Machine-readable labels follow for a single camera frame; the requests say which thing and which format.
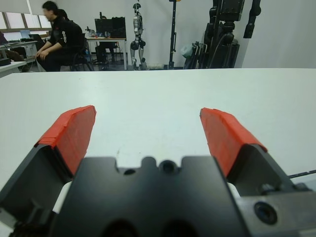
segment table surface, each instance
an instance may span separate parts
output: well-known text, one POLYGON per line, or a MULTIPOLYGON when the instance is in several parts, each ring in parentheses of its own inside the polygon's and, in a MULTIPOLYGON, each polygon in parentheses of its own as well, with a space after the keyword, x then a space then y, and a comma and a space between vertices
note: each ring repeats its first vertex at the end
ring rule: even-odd
POLYGON ((105 37, 90 37, 87 40, 126 40, 126 38, 105 38, 105 37))
POLYGON ((6 44, 6 45, 0 45, 0 49, 2 49, 2 48, 7 49, 7 48, 15 47, 15 46, 24 46, 24 45, 36 43, 36 42, 37 41, 10 43, 10 44, 6 44))
POLYGON ((9 65, 5 65, 5 66, 1 66, 0 67, 0 73, 7 71, 7 70, 11 70, 13 68, 17 68, 20 66, 26 65, 26 62, 11 62, 11 64, 9 65))
POLYGON ((58 116, 94 105, 86 157, 139 167, 209 155, 203 107, 235 115, 287 174, 316 169, 316 69, 11 74, 0 79, 0 189, 58 116))

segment white wall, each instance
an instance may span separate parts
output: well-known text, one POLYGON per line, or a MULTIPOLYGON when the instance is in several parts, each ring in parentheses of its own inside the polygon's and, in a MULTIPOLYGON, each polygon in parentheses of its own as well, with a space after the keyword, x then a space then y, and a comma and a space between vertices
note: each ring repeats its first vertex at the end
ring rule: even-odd
MULTIPOLYGON (((94 19, 99 18, 99 12, 107 18, 113 16, 125 16, 128 58, 130 59, 129 46, 135 39, 133 31, 133 5, 136 0, 57 0, 58 6, 64 9, 69 18, 74 20, 84 30, 87 26, 95 29, 94 19)), ((140 0, 145 31, 143 39, 146 42, 145 54, 147 64, 168 64, 172 3, 168 0, 140 0)), ((180 54, 180 49, 188 43, 201 41, 206 24, 209 22, 209 10, 212 0, 188 1, 182 0, 177 3, 176 14, 176 53, 174 59, 176 67, 184 65, 185 58, 180 54)), ((238 40, 243 37, 245 25, 248 21, 251 1, 246 0, 245 15, 242 22, 236 23, 235 35, 238 40)), ((237 64, 241 67, 243 56, 247 48, 247 40, 241 42, 240 50, 243 51, 237 64)))
POLYGON ((315 0, 264 0, 243 68, 315 68, 315 0))
MULTIPOLYGON (((84 33, 87 26, 95 30, 94 19, 102 15, 108 19, 125 16, 125 0, 57 0, 58 7, 64 9, 70 20, 76 22, 84 33)), ((95 44, 90 44, 90 49, 95 52, 95 44)))
MULTIPOLYGON (((126 31, 128 46, 135 39, 133 31, 133 4, 126 0, 126 31)), ((171 38, 172 4, 168 0, 141 0, 140 12, 143 16, 146 30, 143 39, 146 42, 145 54, 147 64, 168 64, 171 38)), ((180 54, 183 45, 201 41, 206 24, 209 21, 211 0, 183 0, 177 3, 176 10, 176 53, 173 61, 175 67, 183 67, 185 58, 180 54)))

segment cable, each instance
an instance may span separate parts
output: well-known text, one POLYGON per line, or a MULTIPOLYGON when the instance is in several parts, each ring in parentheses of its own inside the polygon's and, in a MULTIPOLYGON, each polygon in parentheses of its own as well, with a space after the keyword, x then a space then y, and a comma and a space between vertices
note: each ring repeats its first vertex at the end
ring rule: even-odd
POLYGON ((215 55, 216 55, 216 52, 217 52, 217 49, 218 49, 219 45, 222 43, 222 41, 224 40, 225 36, 226 36, 226 34, 224 34, 224 35, 221 37, 221 39, 219 40, 219 42, 218 42, 218 44, 217 44, 217 46, 216 46, 216 48, 215 48, 215 51, 214 51, 214 53, 213 53, 213 57, 212 57, 211 63, 209 64, 209 67, 208 67, 208 68, 211 68, 212 63, 213 63, 214 58, 215 58, 215 55))
POLYGON ((307 171, 307 172, 303 172, 303 173, 292 174, 292 175, 289 175, 288 177, 290 179, 293 179, 293 178, 297 178, 297 177, 301 177, 301 176, 305 176, 305 175, 309 175, 309 174, 316 174, 316 169, 311 170, 311 171, 307 171))
POLYGON ((231 43, 231 44, 229 45, 228 52, 227 52, 227 54, 226 54, 226 56, 225 56, 223 68, 229 68, 229 60, 230 60, 230 57, 231 57, 232 47, 233 47, 233 43, 231 43))

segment screw hole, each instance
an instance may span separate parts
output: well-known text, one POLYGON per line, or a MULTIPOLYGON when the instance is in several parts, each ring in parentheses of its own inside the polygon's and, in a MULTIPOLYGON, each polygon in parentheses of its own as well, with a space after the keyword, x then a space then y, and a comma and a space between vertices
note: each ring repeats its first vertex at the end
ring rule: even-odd
POLYGON ((254 205, 257 217, 268 225, 274 225, 277 222, 277 213, 273 207, 264 202, 257 202, 254 205))
POLYGON ((131 175, 131 174, 134 174, 136 173, 135 169, 128 169, 124 172, 124 175, 131 175))
POLYGON ((173 174, 177 171, 177 165, 169 160, 165 160, 159 165, 159 169, 166 174, 173 174))

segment white desk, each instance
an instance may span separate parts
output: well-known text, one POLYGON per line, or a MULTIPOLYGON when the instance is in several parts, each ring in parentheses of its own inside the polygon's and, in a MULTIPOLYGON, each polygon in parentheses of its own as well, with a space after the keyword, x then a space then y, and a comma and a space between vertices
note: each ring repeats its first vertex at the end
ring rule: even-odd
POLYGON ((11 43, 11 44, 7 44, 6 46, 0 45, 0 50, 4 52, 6 49, 10 49, 10 48, 25 47, 26 56, 27 56, 25 61, 27 63, 36 62, 38 69, 41 71, 41 67, 35 58, 35 55, 37 53, 36 43, 37 41, 30 41, 30 42, 11 43))
POLYGON ((97 111, 86 156, 116 157, 121 167, 140 166, 145 156, 180 165, 183 156, 209 155, 199 119, 208 107, 235 115, 287 174, 316 169, 315 74, 219 69, 8 75, 0 79, 0 189, 61 113, 85 105, 97 111))
POLYGON ((0 78, 7 76, 11 73, 19 73, 18 67, 26 65, 26 62, 11 62, 9 65, 0 67, 0 78))
POLYGON ((98 42, 118 42, 123 45, 123 58, 124 58, 124 69, 127 70, 127 60, 126 60, 126 38, 105 38, 105 37, 98 37, 98 38, 87 38, 88 42, 95 42, 96 46, 98 42))

